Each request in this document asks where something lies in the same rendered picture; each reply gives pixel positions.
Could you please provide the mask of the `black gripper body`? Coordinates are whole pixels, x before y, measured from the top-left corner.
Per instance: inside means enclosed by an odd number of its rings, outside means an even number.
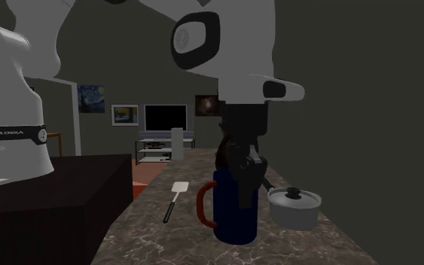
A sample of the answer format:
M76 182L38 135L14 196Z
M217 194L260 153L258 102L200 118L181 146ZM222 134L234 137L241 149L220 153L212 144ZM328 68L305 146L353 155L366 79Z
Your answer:
M221 122L224 138L249 141L258 147L258 137L267 133L268 104L226 104L220 102Z

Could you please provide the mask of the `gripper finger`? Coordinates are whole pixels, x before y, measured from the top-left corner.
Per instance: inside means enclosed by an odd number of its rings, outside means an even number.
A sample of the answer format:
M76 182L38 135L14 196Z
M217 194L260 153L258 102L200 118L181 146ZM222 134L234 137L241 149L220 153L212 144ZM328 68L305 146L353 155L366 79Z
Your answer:
M267 160L254 145L230 145L230 172L238 185L239 207L252 207L253 193L259 189L267 171Z

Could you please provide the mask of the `dark brown rounded object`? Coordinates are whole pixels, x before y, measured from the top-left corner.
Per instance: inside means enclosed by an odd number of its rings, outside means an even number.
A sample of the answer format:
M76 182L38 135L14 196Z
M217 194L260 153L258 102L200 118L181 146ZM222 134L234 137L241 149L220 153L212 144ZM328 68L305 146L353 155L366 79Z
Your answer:
M230 136L227 132L225 132L223 135L223 139L221 140L221 143L218 146L217 151L215 152L215 168L217 170L225 169L228 167L227 157L229 141Z

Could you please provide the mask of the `grey pot with lid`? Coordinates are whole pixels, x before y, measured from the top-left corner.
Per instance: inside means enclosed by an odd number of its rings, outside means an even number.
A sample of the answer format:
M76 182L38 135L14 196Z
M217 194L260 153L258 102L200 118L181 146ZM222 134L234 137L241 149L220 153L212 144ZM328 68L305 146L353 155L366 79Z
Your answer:
M280 227L290 230L312 230L317 225L322 198L297 187L275 188L266 178L267 199L272 219Z

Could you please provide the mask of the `tall grey box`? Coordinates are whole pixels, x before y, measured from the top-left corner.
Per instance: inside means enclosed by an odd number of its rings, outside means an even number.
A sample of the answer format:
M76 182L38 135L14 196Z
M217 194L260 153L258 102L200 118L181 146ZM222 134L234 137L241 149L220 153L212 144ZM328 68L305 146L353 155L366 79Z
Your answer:
M171 129L172 160L184 159L184 130L182 128Z

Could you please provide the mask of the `black television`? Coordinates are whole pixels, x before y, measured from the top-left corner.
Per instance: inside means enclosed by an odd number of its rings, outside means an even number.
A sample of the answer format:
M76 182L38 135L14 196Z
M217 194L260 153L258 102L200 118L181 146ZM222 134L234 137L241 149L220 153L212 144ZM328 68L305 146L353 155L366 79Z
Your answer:
M186 105L144 105L145 131L166 132L188 128Z

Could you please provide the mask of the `grey television stand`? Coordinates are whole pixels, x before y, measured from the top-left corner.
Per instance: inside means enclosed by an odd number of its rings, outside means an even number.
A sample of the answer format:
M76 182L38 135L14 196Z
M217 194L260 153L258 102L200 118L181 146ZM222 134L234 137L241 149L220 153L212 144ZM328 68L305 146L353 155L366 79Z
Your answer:
M168 163L172 160L171 132L143 131L135 142L135 161L140 163ZM194 133L184 131L184 149L195 148Z

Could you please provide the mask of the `red rug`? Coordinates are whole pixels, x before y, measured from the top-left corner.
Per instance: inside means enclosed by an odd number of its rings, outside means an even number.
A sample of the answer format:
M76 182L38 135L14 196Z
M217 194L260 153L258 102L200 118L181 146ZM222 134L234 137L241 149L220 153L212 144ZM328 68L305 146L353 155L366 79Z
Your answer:
M140 163L136 165L136 161L132 160L134 200L166 165L167 163Z

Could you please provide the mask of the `blue night sky painting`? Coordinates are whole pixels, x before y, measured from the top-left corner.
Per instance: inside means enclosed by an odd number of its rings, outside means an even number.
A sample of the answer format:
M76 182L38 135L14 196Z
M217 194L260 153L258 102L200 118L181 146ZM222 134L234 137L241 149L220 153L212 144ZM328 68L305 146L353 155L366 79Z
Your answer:
M105 98L102 85L78 85L78 111L80 113L104 113Z

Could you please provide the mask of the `small wooden table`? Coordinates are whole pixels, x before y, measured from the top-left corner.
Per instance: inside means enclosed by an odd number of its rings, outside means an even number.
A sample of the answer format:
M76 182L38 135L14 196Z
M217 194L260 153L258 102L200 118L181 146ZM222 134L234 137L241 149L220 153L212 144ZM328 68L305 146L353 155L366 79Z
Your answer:
M47 138L57 138L58 141L58 148L59 148L59 156L62 157L63 156L63 146L62 146L62 137L61 137L61 132L49 132L47 133Z

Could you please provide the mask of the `dark robot stand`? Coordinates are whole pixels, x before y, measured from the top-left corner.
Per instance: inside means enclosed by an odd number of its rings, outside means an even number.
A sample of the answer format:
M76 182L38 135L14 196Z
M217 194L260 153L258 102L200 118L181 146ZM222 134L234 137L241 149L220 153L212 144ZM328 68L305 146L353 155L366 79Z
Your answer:
M0 265L90 265L133 201L132 157L54 157L54 171L0 185Z

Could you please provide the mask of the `dark reddish wall picture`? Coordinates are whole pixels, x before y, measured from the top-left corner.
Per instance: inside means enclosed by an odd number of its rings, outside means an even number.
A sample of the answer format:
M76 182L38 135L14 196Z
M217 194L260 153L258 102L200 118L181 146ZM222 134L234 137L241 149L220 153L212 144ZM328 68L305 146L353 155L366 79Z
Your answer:
M196 95L195 115L198 117L219 116L220 103L217 95Z

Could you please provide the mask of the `white framed wall picture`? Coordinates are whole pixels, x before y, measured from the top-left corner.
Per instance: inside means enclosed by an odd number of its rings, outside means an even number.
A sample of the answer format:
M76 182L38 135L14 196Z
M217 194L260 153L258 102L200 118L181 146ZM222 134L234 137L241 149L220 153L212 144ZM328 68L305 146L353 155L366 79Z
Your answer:
M111 105L111 125L112 126L138 126L139 107L138 105Z

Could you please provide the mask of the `white door frame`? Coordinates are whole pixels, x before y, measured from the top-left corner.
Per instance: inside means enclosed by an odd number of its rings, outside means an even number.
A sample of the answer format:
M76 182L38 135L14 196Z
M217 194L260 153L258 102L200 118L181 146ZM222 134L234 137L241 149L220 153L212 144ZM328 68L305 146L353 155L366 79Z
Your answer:
M61 133L63 156L81 156L77 84L59 78L26 78L41 97L44 123L49 133ZM47 139L50 157L59 157L57 138Z

